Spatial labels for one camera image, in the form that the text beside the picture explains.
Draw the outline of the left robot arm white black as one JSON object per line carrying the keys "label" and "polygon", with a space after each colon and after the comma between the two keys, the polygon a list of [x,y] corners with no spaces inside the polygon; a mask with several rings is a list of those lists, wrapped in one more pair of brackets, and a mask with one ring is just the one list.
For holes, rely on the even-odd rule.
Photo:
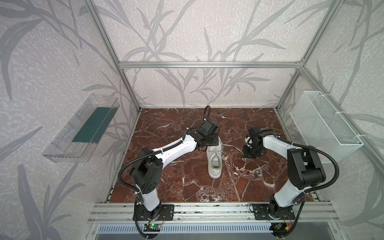
{"label": "left robot arm white black", "polygon": [[159,212],[161,202],[157,187],[161,182],[163,169],[179,157],[199,148],[217,147],[219,126],[206,120],[196,129],[188,129],[184,135],[161,148],[144,148],[133,161],[130,177],[136,187],[140,203],[149,213]]}

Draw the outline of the aluminium frame rail base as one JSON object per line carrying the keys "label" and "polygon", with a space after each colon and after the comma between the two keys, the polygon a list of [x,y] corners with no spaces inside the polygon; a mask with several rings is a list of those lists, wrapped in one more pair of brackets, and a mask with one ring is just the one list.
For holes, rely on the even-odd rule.
{"label": "aluminium frame rail base", "polygon": [[[171,223],[250,223],[255,221],[249,203],[175,203]],[[95,204],[88,224],[133,223],[134,205]],[[339,222],[330,202],[305,203],[299,217],[300,222]]]}

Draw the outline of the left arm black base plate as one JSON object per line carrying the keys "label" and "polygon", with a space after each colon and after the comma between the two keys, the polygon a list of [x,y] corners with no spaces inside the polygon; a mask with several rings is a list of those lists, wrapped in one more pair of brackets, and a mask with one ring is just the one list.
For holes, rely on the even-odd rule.
{"label": "left arm black base plate", "polygon": [[172,221],[175,213],[175,205],[160,204],[154,210],[149,211],[143,204],[134,207],[133,219],[137,221]]}

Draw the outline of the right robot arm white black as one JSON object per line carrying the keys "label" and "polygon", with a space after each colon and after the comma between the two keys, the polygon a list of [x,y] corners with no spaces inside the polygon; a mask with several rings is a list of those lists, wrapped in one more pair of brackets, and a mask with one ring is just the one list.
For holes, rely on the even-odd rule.
{"label": "right robot arm white black", "polygon": [[287,160],[288,180],[270,199],[270,209],[287,209],[326,180],[319,152],[310,146],[300,147],[269,130],[252,127],[245,138],[244,157],[256,159],[267,151]]}

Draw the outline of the clear plastic wall tray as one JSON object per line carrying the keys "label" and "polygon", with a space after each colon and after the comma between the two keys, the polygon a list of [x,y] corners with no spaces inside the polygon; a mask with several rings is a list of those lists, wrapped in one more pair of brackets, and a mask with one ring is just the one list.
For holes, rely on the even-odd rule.
{"label": "clear plastic wall tray", "polygon": [[119,107],[117,97],[90,94],[43,156],[54,163],[87,163]]}

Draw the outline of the green circuit board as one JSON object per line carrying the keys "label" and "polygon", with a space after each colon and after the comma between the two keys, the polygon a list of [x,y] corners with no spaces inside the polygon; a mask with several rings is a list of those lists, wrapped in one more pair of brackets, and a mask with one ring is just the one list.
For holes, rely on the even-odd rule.
{"label": "green circuit board", "polygon": [[160,232],[162,229],[162,224],[144,224],[143,231],[145,233],[150,232]]}

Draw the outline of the white sneaker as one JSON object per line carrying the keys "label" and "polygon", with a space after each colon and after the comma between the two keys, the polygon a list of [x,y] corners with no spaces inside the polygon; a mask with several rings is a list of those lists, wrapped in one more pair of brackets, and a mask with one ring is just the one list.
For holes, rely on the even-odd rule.
{"label": "white sneaker", "polygon": [[218,138],[217,146],[207,147],[206,153],[208,158],[208,171],[209,175],[213,179],[218,179],[222,174],[223,160],[223,143],[220,138]]}

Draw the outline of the right wired connector board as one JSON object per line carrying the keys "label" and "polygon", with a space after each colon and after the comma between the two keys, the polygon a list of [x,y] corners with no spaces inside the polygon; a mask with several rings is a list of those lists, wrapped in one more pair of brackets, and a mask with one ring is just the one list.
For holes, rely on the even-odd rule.
{"label": "right wired connector board", "polygon": [[289,232],[292,228],[292,225],[287,225],[285,223],[272,223],[270,227],[270,231],[277,232],[277,233],[286,233]]}

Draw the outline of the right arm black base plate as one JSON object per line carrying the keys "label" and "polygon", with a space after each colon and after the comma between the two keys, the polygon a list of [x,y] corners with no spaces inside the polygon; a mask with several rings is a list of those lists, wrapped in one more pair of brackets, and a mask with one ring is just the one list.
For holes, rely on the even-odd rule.
{"label": "right arm black base plate", "polygon": [[255,220],[295,220],[293,207],[281,208],[274,204],[250,204]]}

